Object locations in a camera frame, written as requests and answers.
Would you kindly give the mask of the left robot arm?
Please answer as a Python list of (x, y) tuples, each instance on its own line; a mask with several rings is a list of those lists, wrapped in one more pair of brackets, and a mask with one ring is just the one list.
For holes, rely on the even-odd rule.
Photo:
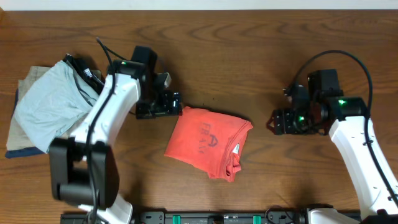
[(102, 92), (83, 122), (67, 139), (49, 147), (52, 195), (83, 213), (64, 213), (60, 223), (131, 223), (133, 206), (119, 194), (112, 147), (135, 109), (137, 119), (177, 116), (181, 96), (169, 90), (169, 73), (156, 73), (157, 54), (137, 46), (131, 59), (117, 57), (108, 67)]

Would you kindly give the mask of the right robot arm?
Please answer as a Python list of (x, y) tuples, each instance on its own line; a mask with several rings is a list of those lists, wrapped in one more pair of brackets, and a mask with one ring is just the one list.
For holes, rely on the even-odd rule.
[(360, 223), (397, 223), (397, 180), (365, 118), (360, 97), (344, 96), (335, 69), (308, 75), (308, 86), (284, 91), (291, 106), (273, 111), (267, 128), (275, 135), (321, 134), (338, 148), (360, 207)]

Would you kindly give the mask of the red soccer t-shirt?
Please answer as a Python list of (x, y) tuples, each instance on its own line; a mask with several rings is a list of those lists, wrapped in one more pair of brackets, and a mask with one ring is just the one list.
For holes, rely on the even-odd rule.
[(248, 132), (245, 119), (206, 109), (184, 107), (165, 156), (205, 171), (211, 179), (233, 182)]

